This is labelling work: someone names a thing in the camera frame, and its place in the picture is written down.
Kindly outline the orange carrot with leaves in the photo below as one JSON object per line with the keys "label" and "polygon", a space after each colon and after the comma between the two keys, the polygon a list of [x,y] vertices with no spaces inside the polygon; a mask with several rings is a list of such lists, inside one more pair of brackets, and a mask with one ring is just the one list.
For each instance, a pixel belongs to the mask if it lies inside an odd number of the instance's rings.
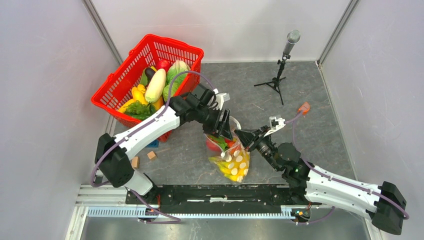
{"label": "orange carrot with leaves", "polygon": [[206,138],[211,139],[212,141],[216,142],[220,147],[222,148],[222,152],[225,152],[229,148],[231,148],[236,142],[237,138],[234,137],[232,140],[226,139],[224,137],[214,137],[212,135],[206,135]]}

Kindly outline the clear polka dot zip bag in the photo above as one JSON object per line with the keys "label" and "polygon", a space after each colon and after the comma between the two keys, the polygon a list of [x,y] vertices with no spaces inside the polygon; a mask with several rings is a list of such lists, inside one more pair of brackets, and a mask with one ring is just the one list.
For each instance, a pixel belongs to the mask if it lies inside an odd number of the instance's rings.
{"label": "clear polka dot zip bag", "polygon": [[233,185],[240,185],[248,175],[251,156],[234,133],[241,129],[241,124],[232,116],[229,123],[232,139],[204,134],[206,151],[208,160],[216,165],[219,172]]}

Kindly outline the red apple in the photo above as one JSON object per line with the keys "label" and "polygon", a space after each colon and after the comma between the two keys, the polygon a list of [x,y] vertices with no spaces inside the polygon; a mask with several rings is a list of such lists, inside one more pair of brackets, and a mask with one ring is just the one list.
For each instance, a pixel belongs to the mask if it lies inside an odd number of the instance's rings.
{"label": "red apple", "polygon": [[222,152],[221,146],[209,138],[206,138],[206,147],[212,152]]}

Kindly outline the yellow banana bunch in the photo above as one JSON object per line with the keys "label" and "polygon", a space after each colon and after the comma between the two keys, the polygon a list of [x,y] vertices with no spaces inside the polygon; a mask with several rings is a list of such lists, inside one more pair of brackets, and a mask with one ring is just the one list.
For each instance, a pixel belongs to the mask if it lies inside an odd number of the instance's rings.
{"label": "yellow banana bunch", "polygon": [[249,172],[251,154],[244,149],[226,151],[219,156],[211,156],[208,160],[233,184],[241,184]]}

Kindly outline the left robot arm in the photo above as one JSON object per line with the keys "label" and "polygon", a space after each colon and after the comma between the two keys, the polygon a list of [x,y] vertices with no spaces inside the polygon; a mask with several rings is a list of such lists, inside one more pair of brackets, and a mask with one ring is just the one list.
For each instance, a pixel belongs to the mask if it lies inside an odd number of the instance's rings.
{"label": "left robot arm", "polygon": [[230,129],[230,110],[223,105],[230,100],[228,93],[219,93],[199,84],[193,91],[168,99],[156,113],[127,131],[98,139],[93,175],[101,171],[106,184],[126,187],[138,193],[145,204],[157,198],[154,183],[135,171],[131,160],[148,144],[187,122],[202,124],[203,132],[214,137],[233,138]]}

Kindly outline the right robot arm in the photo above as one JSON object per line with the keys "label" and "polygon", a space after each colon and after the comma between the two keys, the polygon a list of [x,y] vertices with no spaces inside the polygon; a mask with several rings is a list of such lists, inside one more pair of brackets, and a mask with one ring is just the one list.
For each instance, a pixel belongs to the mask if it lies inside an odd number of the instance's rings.
{"label": "right robot arm", "polygon": [[381,231],[402,233],[407,201],[398,187],[388,181],[372,184],[329,172],[302,159],[291,142],[276,145],[267,132],[270,127],[237,129],[235,135],[248,152],[257,150],[289,185],[289,199],[324,204],[357,214]]}

